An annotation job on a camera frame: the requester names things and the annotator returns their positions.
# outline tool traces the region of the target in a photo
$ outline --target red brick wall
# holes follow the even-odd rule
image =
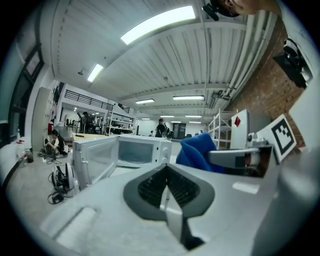
[[[298,88],[273,60],[273,57],[283,52],[283,42],[287,32],[282,20],[278,18],[269,45],[256,70],[238,96],[226,110],[265,113],[272,120],[285,114],[298,147],[305,145],[304,140],[289,115],[289,110],[303,92]]]

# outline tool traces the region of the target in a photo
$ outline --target white microwave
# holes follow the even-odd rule
[[[165,138],[116,135],[73,142],[73,169],[81,190],[109,177],[117,166],[141,168],[170,162],[172,142]]]

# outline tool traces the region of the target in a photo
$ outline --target railing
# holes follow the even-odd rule
[[[127,114],[133,114],[134,113],[134,109],[131,107],[124,107],[123,108],[124,112],[126,112]]]
[[[76,93],[71,90],[66,90],[64,97],[67,99],[74,100],[76,102],[89,104],[89,105],[92,105],[92,106],[95,106],[95,107],[98,107],[101,109],[109,110],[109,111],[112,111],[112,109],[114,107],[113,105],[111,105],[109,103],[106,103],[106,102],[103,102],[103,101]]]

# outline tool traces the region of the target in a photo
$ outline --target blue cloth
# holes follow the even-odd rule
[[[206,153],[217,150],[216,145],[214,144],[208,132],[205,132],[199,136],[184,139],[180,142],[180,144],[182,148],[176,158],[177,164],[209,172],[225,172],[223,167],[206,161]]]

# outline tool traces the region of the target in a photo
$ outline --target red sticker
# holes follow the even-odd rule
[[[241,122],[240,118],[239,118],[239,117],[236,117],[235,122],[234,122],[234,124],[236,125],[236,127],[239,127],[240,122]]]

